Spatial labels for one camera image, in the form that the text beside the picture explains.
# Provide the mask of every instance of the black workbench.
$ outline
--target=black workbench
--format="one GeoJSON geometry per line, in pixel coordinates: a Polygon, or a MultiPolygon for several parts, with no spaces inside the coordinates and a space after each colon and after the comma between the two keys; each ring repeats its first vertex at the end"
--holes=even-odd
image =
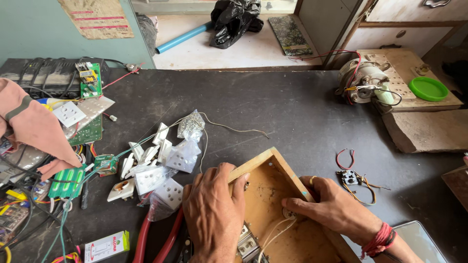
{"type": "MultiPolygon", "coordinates": [[[[110,79],[125,74],[114,69],[110,79]]],[[[353,169],[367,174],[369,182],[388,190],[377,190],[377,204],[369,207],[390,225],[419,220],[451,262],[468,262],[464,248],[468,242],[468,213],[444,184],[440,175],[463,165],[455,153],[399,152],[387,133],[378,112],[370,104],[346,105],[337,101],[337,72],[217,72],[141,70],[109,86],[105,95],[116,103],[104,118],[103,139],[96,142],[98,154],[118,154],[129,148],[128,142],[156,132],[159,123],[169,125],[194,109],[205,112],[217,123],[235,129],[259,129],[270,139],[255,132],[238,133],[206,124],[209,144],[203,169],[220,162],[241,165],[270,147],[276,147],[297,175],[317,175],[337,181],[335,155],[344,148],[356,151],[353,169]]],[[[168,139],[177,144],[176,128],[168,139]]],[[[200,147],[205,145],[205,136],[200,147]]],[[[349,153],[342,162],[349,162],[349,153]]],[[[190,183],[198,166],[189,175],[174,178],[182,185],[190,183]]],[[[66,225],[78,244],[91,242],[122,230],[128,230],[131,250],[103,262],[133,260],[139,228],[148,207],[137,207],[138,199],[106,201],[117,175],[93,177],[89,183],[89,204],[80,208],[74,200],[66,225]]],[[[357,195],[371,202],[370,192],[354,186],[357,195]]],[[[43,220],[37,213],[28,230],[43,220]]],[[[151,225],[145,262],[152,262],[165,242],[175,219],[151,225]]],[[[41,262],[58,229],[41,228],[33,238],[13,249],[13,262],[41,262]]],[[[67,252],[72,251],[66,241],[67,252]]],[[[175,262],[176,251],[166,262],[175,262]]],[[[62,255],[58,242],[46,262],[62,255]]]]}

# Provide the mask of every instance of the green plastic lid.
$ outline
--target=green plastic lid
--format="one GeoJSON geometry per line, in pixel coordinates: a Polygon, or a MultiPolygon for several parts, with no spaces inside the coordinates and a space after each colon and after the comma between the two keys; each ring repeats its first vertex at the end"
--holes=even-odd
{"type": "Polygon", "coordinates": [[[448,89],[437,80],[427,77],[417,77],[408,85],[414,95],[423,100],[438,102],[448,95],[448,89]]]}

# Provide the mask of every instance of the hand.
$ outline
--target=hand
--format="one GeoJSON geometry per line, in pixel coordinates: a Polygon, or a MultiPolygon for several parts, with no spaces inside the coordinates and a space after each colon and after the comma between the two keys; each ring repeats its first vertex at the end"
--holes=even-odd
{"type": "Polygon", "coordinates": [[[230,163],[198,174],[183,188],[183,213],[195,246],[191,263],[234,262],[237,241],[244,224],[244,185],[250,174],[237,178],[229,195],[230,163]]]}
{"type": "Polygon", "coordinates": [[[354,243],[365,246],[372,241],[382,220],[341,189],[332,179],[310,176],[300,177],[301,182],[320,196],[319,203],[308,203],[298,198],[285,198],[283,207],[303,214],[331,230],[349,237],[354,243]]]}

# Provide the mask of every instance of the metal handle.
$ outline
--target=metal handle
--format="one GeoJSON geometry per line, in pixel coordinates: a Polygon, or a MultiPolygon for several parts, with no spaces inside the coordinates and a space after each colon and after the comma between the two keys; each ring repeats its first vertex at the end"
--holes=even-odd
{"type": "Polygon", "coordinates": [[[430,8],[436,8],[436,7],[444,7],[444,6],[448,5],[448,3],[450,3],[450,1],[452,1],[452,0],[446,0],[445,3],[437,4],[437,5],[434,5],[434,4],[437,3],[437,2],[441,2],[442,0],[433,0],[434,3],[428,3],[427,1],[428,0],[424,0],[423,6],[430,7],[430,8]]]}

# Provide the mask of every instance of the wooden drawer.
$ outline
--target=wooden drawer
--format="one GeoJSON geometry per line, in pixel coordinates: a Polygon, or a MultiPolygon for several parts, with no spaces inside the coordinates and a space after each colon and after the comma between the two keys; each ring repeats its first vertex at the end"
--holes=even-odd
{"type": "Polygon", "coordinates": [[[396,44],[403,48],[412,48],[422,57],[451,29],[452,27],[358,28],[346,45],[346,49],[379,49],[383,45],[396,44]],[[406,33],[402,37],[397,37],[402,31],[406,33]]]}
{"type": "MultiPolygon", "coordinates": [[[[424,0],[378,0],[368,22],[441,22],[468,20],[468,0],[451,0],[444,7],[423,6],[424,0]]],[[[434,3],[445,3],[444,0],[434,3]]]]}

